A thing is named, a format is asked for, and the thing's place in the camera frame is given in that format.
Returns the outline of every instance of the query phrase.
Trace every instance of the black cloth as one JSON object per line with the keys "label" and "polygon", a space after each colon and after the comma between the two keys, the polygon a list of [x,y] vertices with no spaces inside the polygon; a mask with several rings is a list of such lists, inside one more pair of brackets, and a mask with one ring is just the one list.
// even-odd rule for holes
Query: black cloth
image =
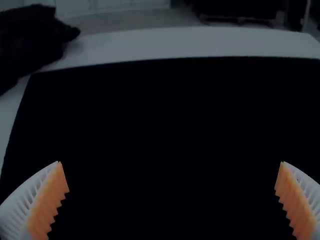
{"label": "black cloth", "polygon": [[63,56],[80,30],[55,18],[56,8],[34,4],[0,12],[0,95]]}
{"label": "black cloth", "polygon": [[319,178],[316,59],[217,57],[34,74],[0,202],[54,161],[70,193],[49,239],[295,239],[281,161]]}
{"label": "black cloth", "polygon": [[278,0],[188,0],[198,14],[212,17],[256,18],[272,20],[276,18],[281,1]]}

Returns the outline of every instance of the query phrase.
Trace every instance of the black surface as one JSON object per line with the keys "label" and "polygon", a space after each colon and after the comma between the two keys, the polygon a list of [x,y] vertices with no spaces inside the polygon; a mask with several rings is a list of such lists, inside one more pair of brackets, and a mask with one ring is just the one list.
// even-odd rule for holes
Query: black surface
{"label": "black surface", "polygon": [[280,161],[319,181],[319,61],[221,57],[31,77],[2,202],[61,161],[70,193],[49,238],[294,239]]}
{"label": "black surface", "polygon": [[256,18],[272,20],[281,6],[279,0],[190,0],[199,14],[218,17]]}

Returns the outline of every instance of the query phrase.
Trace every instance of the white table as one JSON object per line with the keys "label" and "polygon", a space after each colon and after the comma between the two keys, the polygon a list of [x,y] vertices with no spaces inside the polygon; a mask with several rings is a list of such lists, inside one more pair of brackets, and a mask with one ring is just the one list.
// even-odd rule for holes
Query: white table
{"label": "white table", "polygon": [[[221,56],[320,59],[320,43],[306,33],[243,27],[158,28],[87,35],[72,42],[65,57],[42,69],[125,61]],[[0,96],[0,169],[29,77]]]}

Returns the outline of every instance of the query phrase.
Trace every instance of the white surface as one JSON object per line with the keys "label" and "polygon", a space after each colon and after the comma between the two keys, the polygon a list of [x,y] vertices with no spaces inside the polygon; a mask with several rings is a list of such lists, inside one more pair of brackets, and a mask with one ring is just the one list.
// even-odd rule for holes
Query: white surface
{"label": "white surface", "polygon": [[20,6],[20,0],[0,0],[0,11]]}
{"label": "white surface", "polygon": [[127,10],[168,9],[170,0],[0,0],[0,11],[44,4],[56,6],[59,18]]}
{"label": "white surface", "polygon": [[2,169],[11,129],[25,92],[29,76],[20,79],[18,84],[0,96],[0,172]]}
{"label": "white surface", "polygon": [[[65,57],[43,69],[181,57],[276,56],[320,59],[306,33],[241,27],[182,27],[100,33],[72,42]],[[26,79],[0,96],[0,168]]]}

